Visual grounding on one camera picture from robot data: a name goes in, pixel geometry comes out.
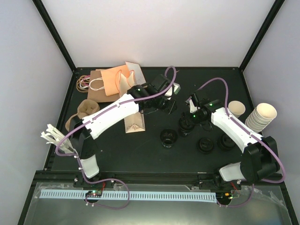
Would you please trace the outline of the black paper coffee cup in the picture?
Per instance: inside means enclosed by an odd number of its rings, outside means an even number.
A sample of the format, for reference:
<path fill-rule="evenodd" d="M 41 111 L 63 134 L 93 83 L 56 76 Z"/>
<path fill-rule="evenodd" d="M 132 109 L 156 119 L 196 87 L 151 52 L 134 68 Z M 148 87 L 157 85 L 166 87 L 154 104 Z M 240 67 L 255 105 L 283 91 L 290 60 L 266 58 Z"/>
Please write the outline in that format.
<path fill-rule="evenodd" d="M 184 120 L 182 118 L 179 119 L 178 126 L 178 132 L 182 137 L 188 136 L 195 128 L 195 125 L 189 123 L 187 120 Z"/>

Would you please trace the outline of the printed white paper bag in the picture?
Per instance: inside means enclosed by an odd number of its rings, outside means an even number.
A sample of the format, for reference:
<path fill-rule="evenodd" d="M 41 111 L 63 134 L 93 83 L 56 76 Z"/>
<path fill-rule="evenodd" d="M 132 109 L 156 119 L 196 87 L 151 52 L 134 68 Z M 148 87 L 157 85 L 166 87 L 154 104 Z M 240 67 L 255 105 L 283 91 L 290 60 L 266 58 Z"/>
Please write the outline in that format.
<path fill-rule="evenodd" d="M 115 83 L 119 91 L 121 103 L 134 99 L 131 94 L 127 94 L 127 91 L 137 84 L 133 70 L 129 71 L 128 77 L 125 76 L 122 70 L 119 70 L 116 74 Z M 134 101 L 124 103 L 121 104 L 121 108 L 125 110 L 125 133 L 143 132 L 146 130 L 144 116 L 139 112 L 139 105 L 137 103 Z"/>

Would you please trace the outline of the black plastic cup lid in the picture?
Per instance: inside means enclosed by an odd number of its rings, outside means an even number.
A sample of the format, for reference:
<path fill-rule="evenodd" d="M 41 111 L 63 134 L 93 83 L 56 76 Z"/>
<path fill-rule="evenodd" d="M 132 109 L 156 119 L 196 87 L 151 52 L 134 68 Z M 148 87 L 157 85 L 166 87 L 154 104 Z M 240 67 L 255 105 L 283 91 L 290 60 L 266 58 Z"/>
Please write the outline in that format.
<path fill-rule="evenodd" d="M 202 137 L 197 141 L 196 146 L 202 154 L 210 154 L 214 149 L 214 142 L 207 137 Z"/>

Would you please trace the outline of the brown pulp cup carrier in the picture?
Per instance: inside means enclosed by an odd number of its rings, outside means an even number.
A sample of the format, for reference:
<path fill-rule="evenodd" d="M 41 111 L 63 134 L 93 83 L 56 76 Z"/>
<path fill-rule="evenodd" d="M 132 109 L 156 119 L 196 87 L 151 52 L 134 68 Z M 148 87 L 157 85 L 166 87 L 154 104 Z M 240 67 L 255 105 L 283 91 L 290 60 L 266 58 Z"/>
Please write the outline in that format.
<path fill-rule="evenodd" d="M 86 117 L 86 116 L 89 116 L 89 115 L 92 115 L 96 112 L 98 112 L 100 110 L 100 107 L 98 105 L 97 102 L 91 100 L 91 99 L 85 99 L 83 100 L 78 108 L 77 108 L 77 113 L 72 115 L 66 122 L 65 124 L 65 128 L 67 131 L 70 130 L 70 122 L 71 122 L 71 119 L 75 116 L 78 116 L 80 119 L 82 119 L 83 117 Z"/>

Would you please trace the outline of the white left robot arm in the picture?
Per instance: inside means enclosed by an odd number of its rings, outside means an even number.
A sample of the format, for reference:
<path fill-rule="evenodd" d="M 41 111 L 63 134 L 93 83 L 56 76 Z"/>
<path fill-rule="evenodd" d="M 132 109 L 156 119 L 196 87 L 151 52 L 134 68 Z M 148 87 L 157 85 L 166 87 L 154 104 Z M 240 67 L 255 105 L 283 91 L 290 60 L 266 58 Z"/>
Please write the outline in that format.
<path fill-rule="evenodd" d="M 71 123 L 72 130 L 67 137 L 57 144 L 56 154 L 79 159 L 80 170 L 85 174 L 85 183 L 90 187 L 96 187 L 100 183 L 101 176 L 94 141 L 120 120 L 147 108 L 171 114 L 177 108 L 172 96 L 179 91 L 180 85 L 164 75 L 158 75 L 150 83 L 132 86 L 117 101 L 102 110 L 82 119 L 75 119 Z"/>

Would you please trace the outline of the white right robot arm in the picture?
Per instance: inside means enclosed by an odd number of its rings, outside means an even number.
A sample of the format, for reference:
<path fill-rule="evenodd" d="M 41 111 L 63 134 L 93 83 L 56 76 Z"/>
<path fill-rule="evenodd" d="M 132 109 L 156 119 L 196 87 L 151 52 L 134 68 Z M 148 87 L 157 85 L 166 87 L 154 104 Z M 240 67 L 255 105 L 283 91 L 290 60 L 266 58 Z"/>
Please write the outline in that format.
<path fill-rule="evenodd" d="M 284 170 L 279 161 L 277 143 L 274 138 L 263 137 L 248 128 L 219 100 L 201 99 L 193 94 L 187 100 L 187 105 L 192 122 L 200 123 L 209 120 L 221 129 L 242 153 L 241 161 L 221 167 L 218 174 L 214 175 L 215 187 L 223 189 L 232 180 L 246 180 L 250 183 L 261 180 L 269 183 L 283 182 L 283 178 L 268 179 L 270 175 Z"/>

